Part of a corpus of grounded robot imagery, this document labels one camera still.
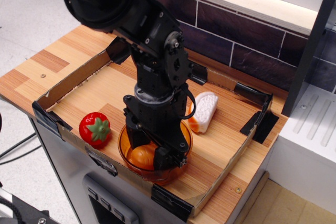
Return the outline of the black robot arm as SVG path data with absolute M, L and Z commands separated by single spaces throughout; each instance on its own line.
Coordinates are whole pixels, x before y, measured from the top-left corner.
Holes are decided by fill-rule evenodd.
M 180 123 L 192 65 L 177 20 L 156 0 L 64 1 L 83 25 L 118 36 L 116 63 L 133 59 L 137 84 L 123 99 L 131 147 L 154 141 L 156 170 L 185 165 L 189 145 Z

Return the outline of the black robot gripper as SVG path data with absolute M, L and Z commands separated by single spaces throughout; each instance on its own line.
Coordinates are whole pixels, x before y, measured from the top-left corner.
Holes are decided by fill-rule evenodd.
M 187 163 L 190 145 L 181 130 L 187 119 L 186 104 L 190 96 L 188 84 L 163 97 L 153 97 L 138 85 L 134 95 L 123 98 L 126 127 L 132 149 L 154 142 L 154 170 L 182 167 Z

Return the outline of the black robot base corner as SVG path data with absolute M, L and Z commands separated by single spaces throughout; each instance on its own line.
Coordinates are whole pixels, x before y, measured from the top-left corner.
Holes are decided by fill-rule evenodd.
M 7 192 L 1 184 L 1 223 L 58 223 L 48 210 L 38 210 L 15 195 Z

